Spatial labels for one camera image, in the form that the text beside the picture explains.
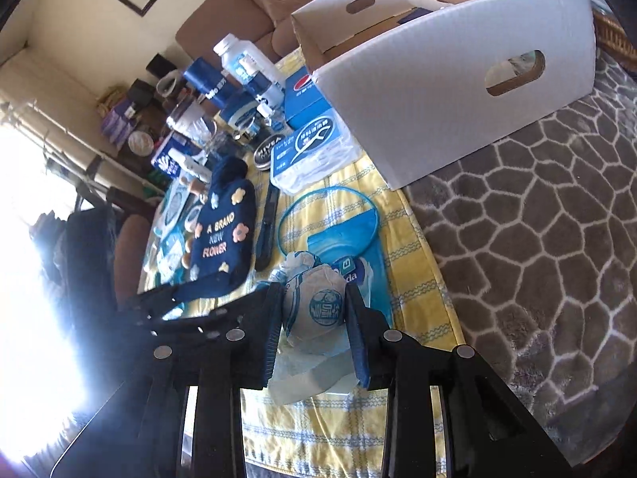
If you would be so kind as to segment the white blue packet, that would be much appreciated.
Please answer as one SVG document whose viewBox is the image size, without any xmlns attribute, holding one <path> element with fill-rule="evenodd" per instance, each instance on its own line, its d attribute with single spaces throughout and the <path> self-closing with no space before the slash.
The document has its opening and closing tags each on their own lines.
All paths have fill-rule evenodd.
<svg viewBox="0 0 637 478">
<path fill-rule="evenodd" d="M 360 285 L 368 299 L 375 273 L 363 258 L 340 261 L 343 269 L 309 251 L 294 251 L 270 275 L 284 285 L 282 335 L 268 383 L 268 394 L 278 406 L 324 393 L 347 395 L 358 385 L 344 324 L 346 285 Z"/>
</svg>

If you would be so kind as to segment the blue pouch with cord loop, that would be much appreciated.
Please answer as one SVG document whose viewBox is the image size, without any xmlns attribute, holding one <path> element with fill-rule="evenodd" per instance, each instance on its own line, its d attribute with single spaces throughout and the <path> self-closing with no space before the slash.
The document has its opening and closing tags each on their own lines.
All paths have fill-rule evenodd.
<svg viewBox="0 0 637 478">
<path fill-rule="evenodd" d="M 276 245 L 287 256 L 283 247 L 282 232 L 285 222 L 294 210 L 307 199 L 324 198 L 332 192 L 347 192 L 358 198 L 365 212 L 350 219 L 328 225 L 307 240 L 310 254 L 327 263 L 348 283 L 355 283 L 365 306 L 383 314 L 389 326 L 393 326 L 388 272 L 385 269 L 380 240 L 380 213 L 376 204 L 358 190 L 346 186 L 332 186 L 301 195 L 285 210 L 276 227 Z"/>
</svg>

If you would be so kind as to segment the navy flower hot water bottle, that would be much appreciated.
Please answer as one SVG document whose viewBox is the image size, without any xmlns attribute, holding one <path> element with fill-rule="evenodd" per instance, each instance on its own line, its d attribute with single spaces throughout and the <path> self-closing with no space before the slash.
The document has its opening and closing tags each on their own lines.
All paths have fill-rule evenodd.
<svg viewBox="0 0 637 478">
<path fill-rule="evenodd" d="M 234 157 L 221 159 L 194 225 L 189 280 L 176 288 L 174 300 L 220 298 L 238 289 L 252 266 L 255 223 L 256 193 L 247 164 Z"/>
</svg>

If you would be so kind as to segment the yellow checked tablecloth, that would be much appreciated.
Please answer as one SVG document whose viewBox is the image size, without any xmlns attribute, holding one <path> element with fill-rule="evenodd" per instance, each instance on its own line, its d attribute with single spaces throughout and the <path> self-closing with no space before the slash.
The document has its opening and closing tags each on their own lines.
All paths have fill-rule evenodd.
<svg viewBox="0 0 637 478">
<path fill-rule="evenodd" d="M 335 189 L 349 192 L 343 211 L 377 205 L 377 236 L 392 254 L 381 265 L 389 274 L 390 311 L 395 324 L 364 304 L 358 286 L 344 291 L 343 328 L 347 330 L 358 381 L 366 390 L 387 395 L 379 407 L 385 429 L 384 477 L 441 477 L 451 474 L 451 443 L 445 438 L 443 397 L 455 371 L 455 345 L 462 340 L 458 318 L 444 296 L 437 265 L 402 191 L 390 190 L 363 155 L 332 176 Z M 271 376 L 282 327 L 284 288 L 270 284 L 200 317 L 162 321 L 153 327 L 157 349 L 172 353 L 156 360 L 158 382 L 185 395 L 197 387 L 193 424 L 194 477 L 243 477 L 242 400 L 258 393 Z"/>
</svg>

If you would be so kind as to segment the Nivea round tin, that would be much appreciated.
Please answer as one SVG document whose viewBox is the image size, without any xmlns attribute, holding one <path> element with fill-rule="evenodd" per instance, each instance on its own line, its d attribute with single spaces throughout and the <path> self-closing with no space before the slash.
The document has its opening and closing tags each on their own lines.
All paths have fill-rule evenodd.
<svg viewBox="0 0 637 478">
<path fill-rule="evenodd" d="M 253 153 L 253 162 L 259 172 L 268 172 L 271 166 L 272 151 L 274 146 L 284 140 L 286 136 L 282 133 L 276 133 L 264 141 L 255 149 Z"/>
</svg>

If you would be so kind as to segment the Vinda tissue pack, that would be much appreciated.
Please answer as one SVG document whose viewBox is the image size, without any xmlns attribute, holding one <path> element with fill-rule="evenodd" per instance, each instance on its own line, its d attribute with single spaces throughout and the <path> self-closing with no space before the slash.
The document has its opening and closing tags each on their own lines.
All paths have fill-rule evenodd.
<svg viewBox="0 0 637 478">
<path fill-rule="evenodd" d="M 204 160 L 203 150 L 190 138 L 175 131 L 170 132 L 154 149 L 151 165 L 172 179 L 177 178 L 182 172 L 179 163 L 170 155 L 172 149 L 189 155 L 194 161 Z"/>
</svg>

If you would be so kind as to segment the floss picks clear box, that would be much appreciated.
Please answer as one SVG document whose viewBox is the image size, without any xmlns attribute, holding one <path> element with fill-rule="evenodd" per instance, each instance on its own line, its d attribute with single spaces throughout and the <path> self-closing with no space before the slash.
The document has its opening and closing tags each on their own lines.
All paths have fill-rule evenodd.
<svg viewBox="0 0 637 478">
<path fill-rule="evenodd" d="M 294 195 L 356 162 L 363 149 L 330 108 L 286 136 L 271 150 L 270 181 Z"/>
</svg>

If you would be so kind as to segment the Nivea roll-on bottle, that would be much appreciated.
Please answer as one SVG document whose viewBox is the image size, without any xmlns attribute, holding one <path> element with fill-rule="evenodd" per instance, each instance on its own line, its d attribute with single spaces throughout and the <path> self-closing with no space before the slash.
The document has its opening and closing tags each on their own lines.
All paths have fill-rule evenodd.
<svg viewBox="0 0 637 478">
<path fill-rule="evenodd" d="M 221 125 L 249 135 L 256 135 L 261 131 L 260 113 L 257 111 L 258 102 L 246 91 L 235 93 L 220 111 Z"/>
</svg>

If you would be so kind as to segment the blue Pepsi box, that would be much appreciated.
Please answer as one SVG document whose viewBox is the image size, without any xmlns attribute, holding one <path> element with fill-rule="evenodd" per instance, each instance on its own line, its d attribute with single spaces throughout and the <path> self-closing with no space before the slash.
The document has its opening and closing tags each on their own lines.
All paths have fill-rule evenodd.
<svg viewBox="0 0 637 478">
<path fill-rule="evenodd" d="M 332 108 L 313 82 L 311 73 L 302 66 L 285 81 L 284 114 L 294 131 Z"/>
</svg>

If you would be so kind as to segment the blue Gillette shaving can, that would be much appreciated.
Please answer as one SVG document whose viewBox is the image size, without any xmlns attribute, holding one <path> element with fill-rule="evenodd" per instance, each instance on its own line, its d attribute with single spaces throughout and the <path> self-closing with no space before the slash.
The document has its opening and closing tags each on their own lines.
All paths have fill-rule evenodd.
<svg viewBox="0 0 637 478">
<path fill-rule="evenodd" d="M 238 89 L 217 68 L 197 58 L 184 71 L 184 78 L 218 109 L 226 108 Z"/>
</svg>

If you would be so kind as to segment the clear plastic water bottle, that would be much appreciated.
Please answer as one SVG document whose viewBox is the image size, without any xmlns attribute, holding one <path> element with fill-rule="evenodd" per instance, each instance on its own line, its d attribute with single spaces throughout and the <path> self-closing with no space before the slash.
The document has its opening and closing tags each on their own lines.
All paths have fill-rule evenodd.
<svg viewBox="0 0 637 478">
<path fill-rule="evenodd" d="M 284 104 L 285 76 L 253 42 L 228 33 L 213 46 L 228 71 L 260 104 L 273 111 Z"/>
</svg>

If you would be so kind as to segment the white cardboard storage box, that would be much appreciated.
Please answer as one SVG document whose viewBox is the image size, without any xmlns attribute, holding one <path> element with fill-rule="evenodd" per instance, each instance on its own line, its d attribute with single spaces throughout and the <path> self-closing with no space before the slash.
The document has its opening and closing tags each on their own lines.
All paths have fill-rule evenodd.
<svg viewBox="0 0 637 478">
<path fill-rule="evenodd" d="M 313 0 L 291 22 L 392 189 L 593 90 L 590 0 Z"/>
</svg>

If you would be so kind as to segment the brown sofa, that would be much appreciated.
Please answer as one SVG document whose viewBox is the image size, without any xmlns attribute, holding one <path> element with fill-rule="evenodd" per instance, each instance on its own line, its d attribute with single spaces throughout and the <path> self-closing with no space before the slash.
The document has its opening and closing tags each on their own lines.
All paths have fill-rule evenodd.
<svg viewBox="0 0 637 478">
<path fill-rule="evenodd" d="M 232 35 L 253 42 L 272 62 L 299 47 L 291 14 L 312 0 L 205 0 L 176 32 L 176 42 L 196 59 L 220 66 L 213 47 Z"/>
</svg>

